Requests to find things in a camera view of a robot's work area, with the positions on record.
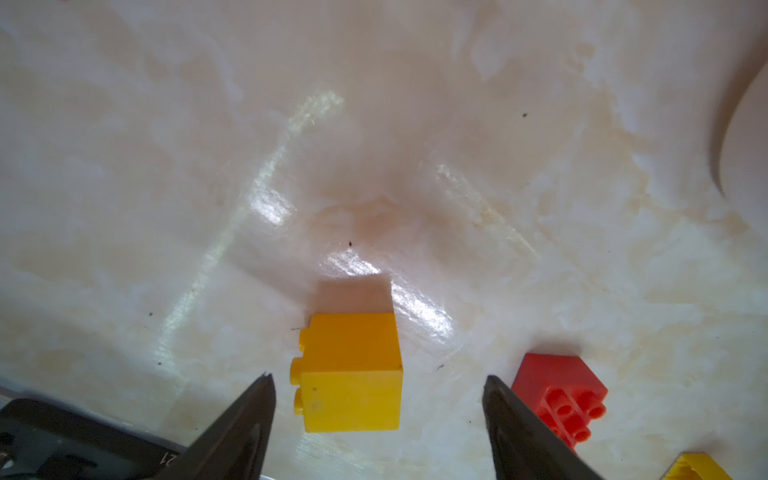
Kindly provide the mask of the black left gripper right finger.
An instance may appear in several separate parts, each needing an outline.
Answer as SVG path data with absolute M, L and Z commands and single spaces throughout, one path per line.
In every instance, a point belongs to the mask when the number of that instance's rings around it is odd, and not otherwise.
M 499 377 L 487 377 L 482 406 L 498 479 L 601 479 Z

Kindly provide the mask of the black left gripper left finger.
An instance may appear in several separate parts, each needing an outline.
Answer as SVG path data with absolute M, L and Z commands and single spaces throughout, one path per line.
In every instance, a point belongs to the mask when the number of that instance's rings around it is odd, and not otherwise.
M 256 379 L 157 479 L 259 479 L 276 409 L 273 377 Z

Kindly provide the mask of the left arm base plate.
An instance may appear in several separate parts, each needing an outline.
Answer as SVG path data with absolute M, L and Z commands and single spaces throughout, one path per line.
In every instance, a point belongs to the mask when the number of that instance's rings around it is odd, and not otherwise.
M 179 451 L 35 399 L 1 408 L 3 479 L 152 479 Z

